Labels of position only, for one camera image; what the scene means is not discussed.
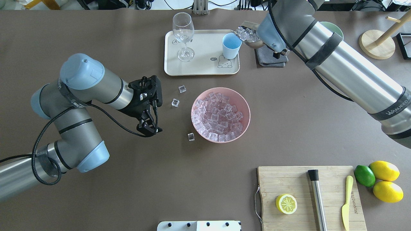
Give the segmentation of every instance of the bowl of ice cubes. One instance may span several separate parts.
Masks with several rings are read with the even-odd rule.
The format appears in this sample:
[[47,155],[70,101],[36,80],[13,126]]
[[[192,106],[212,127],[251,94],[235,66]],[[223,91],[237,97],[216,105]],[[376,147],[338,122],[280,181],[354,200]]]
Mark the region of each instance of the bowl of ice cubes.
[[194,101],[191,121],[198,134],[206,140],[228,143],[247,130],[250,108],[238,92],[229,88],[211,88]]

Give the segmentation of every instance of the yellow knife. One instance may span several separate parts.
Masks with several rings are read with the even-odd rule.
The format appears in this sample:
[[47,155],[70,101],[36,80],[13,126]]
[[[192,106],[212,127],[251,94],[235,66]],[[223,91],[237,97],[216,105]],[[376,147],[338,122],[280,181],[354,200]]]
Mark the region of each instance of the yellow knife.
[[349,211],[350,211],[350,197],[351,190],[353,189],[353,177],[347,176],[347,181],[345,183],[345,204],[341,208],[342,222],[344,223],[345,230],[350,230],[349,224]]

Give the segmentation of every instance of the black muddler tip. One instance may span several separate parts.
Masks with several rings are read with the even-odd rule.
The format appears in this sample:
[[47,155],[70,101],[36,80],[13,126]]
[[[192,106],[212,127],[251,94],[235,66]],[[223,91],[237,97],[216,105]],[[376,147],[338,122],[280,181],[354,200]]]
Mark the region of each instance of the black muddler tip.
[[318,181],[318,169],[308,170],[308,176],[310,181]]

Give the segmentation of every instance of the round wooden base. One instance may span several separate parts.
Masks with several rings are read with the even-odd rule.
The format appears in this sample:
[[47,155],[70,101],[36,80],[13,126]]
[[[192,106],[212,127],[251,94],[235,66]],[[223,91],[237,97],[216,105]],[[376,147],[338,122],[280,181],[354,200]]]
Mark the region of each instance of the round wooden base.
[[380,45],[376,45],[375,41],[381,37],[383,31],[369,30],[364,32],[358,39],[361,49],[370,57],[375,59],[387,59],[394,54],[395,43],[391,37],[388,37]]

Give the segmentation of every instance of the robotic arm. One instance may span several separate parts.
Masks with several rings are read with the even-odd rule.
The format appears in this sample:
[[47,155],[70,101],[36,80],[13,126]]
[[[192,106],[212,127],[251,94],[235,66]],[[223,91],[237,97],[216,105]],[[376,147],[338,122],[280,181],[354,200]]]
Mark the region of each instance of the robotic arm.
[[[99,61],[85,54],[72,55],[63,64],[60,78],[40,88],[31,99],[32,108],[40,117],[51,119],[49,123],[54,121],[61,139],[34,150],[35,158],[0,166],[0,201],[39,182],[55,184],[62,172],[77,168],[84,173],[108,160],[104,141],[86,110],[87,106],[99,108],[91,104],[92,99],[138,119],[137,130],[143,134],[135,133],[139,136],[150,137],[162,131],[157,126],[157,107],[162,105],[157,76],[127,83]],[[155,123],[151,107],[156,114]],[[46,181],[52,177],[58,179]]]
[[410,90],[392,80],[313,17],[323,2],[278,1],[260,25],[242,24],[255,30],[261,39],[245,44],[252,48],[267,45],[274,56],[286,54],[289,47],[308,68],[318,71],[378,120],[388,137],[411,148]]

